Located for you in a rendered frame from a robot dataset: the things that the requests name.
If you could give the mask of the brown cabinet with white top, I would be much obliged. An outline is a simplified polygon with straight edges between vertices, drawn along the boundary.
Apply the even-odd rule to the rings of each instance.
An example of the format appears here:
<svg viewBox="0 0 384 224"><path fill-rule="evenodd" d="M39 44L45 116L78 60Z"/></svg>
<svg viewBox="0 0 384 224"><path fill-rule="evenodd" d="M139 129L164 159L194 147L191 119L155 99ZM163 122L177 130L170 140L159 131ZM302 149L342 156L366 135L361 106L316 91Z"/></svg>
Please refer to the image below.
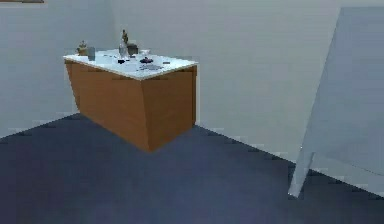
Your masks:
<svg viewBox="0 0 384 224"><path fill-rule="evenodd" d="M196 122L195 61L137 55L119 64L116 49L98 51L95 61L63 57L79 112L141 150L153 152ZM139 70L144 64L161 70Z"/></svg>

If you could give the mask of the grey flat tray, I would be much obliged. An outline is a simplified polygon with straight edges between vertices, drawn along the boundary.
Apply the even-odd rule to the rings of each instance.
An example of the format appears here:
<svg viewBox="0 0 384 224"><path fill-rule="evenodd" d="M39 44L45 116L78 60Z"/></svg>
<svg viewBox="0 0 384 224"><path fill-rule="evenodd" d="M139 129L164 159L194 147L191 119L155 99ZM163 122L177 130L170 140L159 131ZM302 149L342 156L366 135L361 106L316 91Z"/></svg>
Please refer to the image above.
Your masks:
<svg viewBox="0 0 384 224"><path fill-rule="evenodd" d="M159 65L144 64L144 65L141 65L139 67L139 70L152 70L152 71L156 71L156 70L161 70L163 68L164 68L163 66L159 66Z"/></svg>

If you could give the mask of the brown framed picture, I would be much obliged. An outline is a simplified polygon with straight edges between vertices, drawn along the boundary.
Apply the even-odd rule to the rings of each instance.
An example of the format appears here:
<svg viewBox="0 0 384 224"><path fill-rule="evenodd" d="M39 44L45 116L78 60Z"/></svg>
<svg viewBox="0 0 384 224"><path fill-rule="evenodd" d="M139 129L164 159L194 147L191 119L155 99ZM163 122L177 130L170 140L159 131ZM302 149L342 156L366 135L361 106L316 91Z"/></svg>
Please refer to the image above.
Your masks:
<svg viewBox="0 0 384 224"><path fill-rule="evenodd" d="M45 3L45 0L0 0L0 3L25 3L25 4L32 4L32 3Z"/></svg>

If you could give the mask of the small potted plant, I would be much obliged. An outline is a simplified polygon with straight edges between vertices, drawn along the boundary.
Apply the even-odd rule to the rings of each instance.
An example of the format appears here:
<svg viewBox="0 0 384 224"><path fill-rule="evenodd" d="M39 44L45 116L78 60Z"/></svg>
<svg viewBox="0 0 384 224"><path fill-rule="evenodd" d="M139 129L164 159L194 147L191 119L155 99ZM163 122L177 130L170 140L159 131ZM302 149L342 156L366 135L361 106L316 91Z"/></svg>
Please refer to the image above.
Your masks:
<svg viewBox="0 0 384 224"><path fill-rule="evenodd" d="M87 43L84 40L82 40L80 42L79 46L76 48L79 56L86 56L87 55L87 49L88 49Z"/></svg>

